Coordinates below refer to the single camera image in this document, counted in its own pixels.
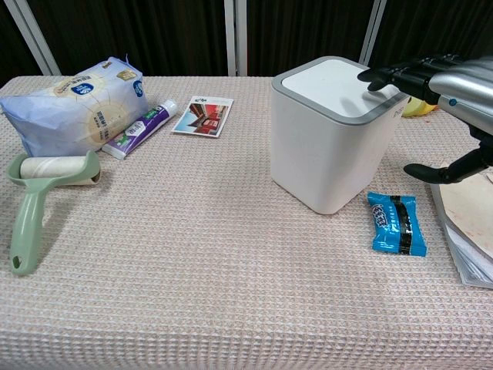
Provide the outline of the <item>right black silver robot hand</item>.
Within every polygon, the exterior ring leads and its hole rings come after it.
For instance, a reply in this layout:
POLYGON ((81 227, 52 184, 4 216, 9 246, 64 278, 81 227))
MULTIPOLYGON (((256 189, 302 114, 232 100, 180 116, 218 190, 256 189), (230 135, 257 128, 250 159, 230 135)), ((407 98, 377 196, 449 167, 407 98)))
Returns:
POLYGON ((435 105, 465 123, 478 148, 447 167, 411 163, 408 175, 432 184, 459 183, 492 166, 492 57, 462 59, 458 55, 427 56, 390 66, 369 68, 357 75, 371 92, 392 85, 435 105))

